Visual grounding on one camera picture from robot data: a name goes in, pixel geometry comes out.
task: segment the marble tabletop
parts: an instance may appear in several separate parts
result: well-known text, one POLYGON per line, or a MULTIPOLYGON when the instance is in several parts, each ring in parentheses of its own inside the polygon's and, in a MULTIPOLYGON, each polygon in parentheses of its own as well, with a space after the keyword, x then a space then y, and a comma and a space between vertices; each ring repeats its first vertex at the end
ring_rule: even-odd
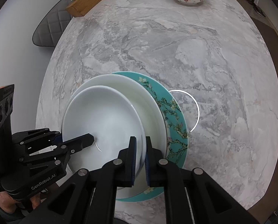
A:
MULTIPOLYGON (((184 168, 203 168, 246 209, 265 194, 278 157, 278 80, 261 34, 236 0, 102 0, 73 18, 48 65, 36 127, 60 130, 75 89, 115 71, 143 73, 197 100, 200 120, 184 168)), ((173 95, 190 130, 197 107, 173 95)), ((164 196, 116 202, 115 215, 163 224, 164 196)))

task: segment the stacked bowl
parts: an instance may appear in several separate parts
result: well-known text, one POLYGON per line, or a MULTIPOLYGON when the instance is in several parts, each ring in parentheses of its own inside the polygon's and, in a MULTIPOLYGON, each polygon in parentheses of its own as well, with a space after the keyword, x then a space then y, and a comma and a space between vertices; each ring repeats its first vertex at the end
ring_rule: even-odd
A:
POLYGON ((71 155, 68 175, 80 168, 101 168, 137 140, 135 182, 118 188, 120 201, 143 201, 162 193, 149 188, 145 176, 146 137, 163 156, 182 167, 189 142, 186 122, 173 96, 154 79, 130 71, 99 75, 84 82, 71 96, 63 122, 63 141, 90 133, 95 143, 71 155))

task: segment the metal screw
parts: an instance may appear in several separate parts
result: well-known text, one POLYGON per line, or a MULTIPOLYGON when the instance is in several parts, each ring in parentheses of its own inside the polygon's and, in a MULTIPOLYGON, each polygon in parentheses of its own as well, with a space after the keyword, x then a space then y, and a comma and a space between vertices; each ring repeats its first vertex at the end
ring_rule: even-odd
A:
POLYGON ((80 176, 85 176, 86 174, 87 174, 87 170, 86 169, 80 169, 78 171, 78 175, 80 175, 80 176))
POLYGON ((194 173, 197 175, 201 175, 201 174, 203 174, 203 170, 201 168, 195 168, 194 173))
POLYGON ((168 160, 162 158, 162 159, 159 160, 159 164, 161 164, 161 165, 166 165, 166 164, 168 164, 168 160))
POLYGON ((122 160, 119 158, 116 158, 113 160, 113 163, 114 163, 114 165, 120 165, 120 164, 122 164, 122 160))

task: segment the gray chair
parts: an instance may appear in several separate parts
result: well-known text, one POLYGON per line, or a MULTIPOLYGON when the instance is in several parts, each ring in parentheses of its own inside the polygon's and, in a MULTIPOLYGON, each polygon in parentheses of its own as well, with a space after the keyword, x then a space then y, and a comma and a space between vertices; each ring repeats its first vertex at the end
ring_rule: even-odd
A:
POLYGON ((35 29, 32 37, 37 46, 56 47, 61 35, 73 16, 65 10, 71 0, 60 0, 35 29))

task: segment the human hand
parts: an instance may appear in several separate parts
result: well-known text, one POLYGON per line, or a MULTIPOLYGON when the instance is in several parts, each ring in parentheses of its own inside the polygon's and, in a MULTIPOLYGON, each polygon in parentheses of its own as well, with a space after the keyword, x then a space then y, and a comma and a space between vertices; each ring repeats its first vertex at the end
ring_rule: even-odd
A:
MULTIPOLYGON (((40 193, 31 197, 30 201, 32 203, 33 209, 39 206, 41 203, 40 193)), ((16 203, 19 203, 19 201, 14 200, 6 191, 0 192, 0 207, 3 211, 10 214, 14 213, 16 210, 16 203)))

